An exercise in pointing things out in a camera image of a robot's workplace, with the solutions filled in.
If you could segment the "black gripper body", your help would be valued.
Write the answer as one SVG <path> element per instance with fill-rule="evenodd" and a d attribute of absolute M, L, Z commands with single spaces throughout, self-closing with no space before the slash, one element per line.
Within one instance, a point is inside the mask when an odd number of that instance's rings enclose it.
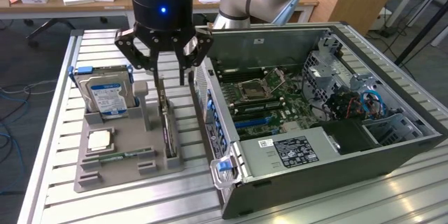
<path fill-rule="evenodd" d="M 172 38 L 193 36 L 192 0 L 132 0 L 135 36 L 149 46 L 153 36 L 160 51 L 173 51 Z"/>

